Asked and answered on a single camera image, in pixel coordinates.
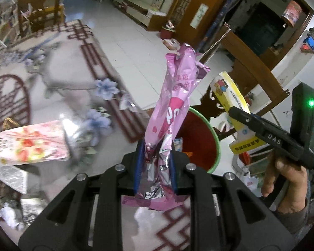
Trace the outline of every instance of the gray sleeve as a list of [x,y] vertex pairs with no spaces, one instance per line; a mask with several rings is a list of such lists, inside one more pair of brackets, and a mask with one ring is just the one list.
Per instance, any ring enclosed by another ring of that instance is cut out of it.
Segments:
[[296,213],[279,213],[274,212],[275,216],[282,222],[287,230],[293,235],[297,236],[299,231],[306,225],[308,218],[308,200],[306,199],[306,206],[303,210]]

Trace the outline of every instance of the screw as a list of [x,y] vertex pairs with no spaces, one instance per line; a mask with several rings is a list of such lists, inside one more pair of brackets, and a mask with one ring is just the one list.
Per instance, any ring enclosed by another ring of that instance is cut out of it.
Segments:
[[121,172],[125,169],[125,166],[123,164],[116,164],[115,165],[115,170],[117,170],[118,172]]
[[189,171],[194,171],[197,168],[197,166],[194,163],[188,163],[186,164],[186,169]]
[[77,174],[76,179],[78,181],[84,181],[86,179],[86,174],[84,174],[84,173]]
[[231,172],[226,173],[224,176],[227,180],[230,180],[230,181],[235,179],[235,175]]

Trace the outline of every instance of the triangular cutout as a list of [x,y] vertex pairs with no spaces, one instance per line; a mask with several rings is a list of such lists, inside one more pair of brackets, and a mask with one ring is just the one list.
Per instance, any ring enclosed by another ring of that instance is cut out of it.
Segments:
[[253,224],[264,220],[264,213],[251,201],[251,199],[242,191],[237,191],[238,198],[241,202],[245,220],[248,224]]
[[47,219],[56,223],[64,224],[69,214],[75,191],[70,191],[61,203],[47,216]]

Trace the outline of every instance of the strawberry snack package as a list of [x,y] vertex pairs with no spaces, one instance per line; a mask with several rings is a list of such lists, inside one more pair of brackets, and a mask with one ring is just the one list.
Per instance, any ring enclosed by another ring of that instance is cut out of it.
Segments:
[[28,125],[0,132],[0,166],[48,160],[67,160],[69,150],[60,121]]
[[196,60],[193,48],[183,44],[178,54],[166,55],[167,71],[160,98],[150,117],[145,136],[145,156],[135,197],[125,196],[123,204],[169,210],[185,197],[173,193],[170,175],[171,147],[189,110],[189,97],[210,71]]

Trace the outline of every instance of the yellow object on chair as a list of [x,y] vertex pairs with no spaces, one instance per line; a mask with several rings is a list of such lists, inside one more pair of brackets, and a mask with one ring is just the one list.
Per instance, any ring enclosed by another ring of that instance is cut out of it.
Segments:
[[[211,89],[227,113],[231,107],[238,107],[250,113],[244,97],[226,72],[222,72],[214,78],[211,83]],[[266,144],[266,142],[257,138],[255,133],[244,124],[233,118],[230,118],[230,121],[237,131],[237,140],[229,144],[234,154],[239,155]]]

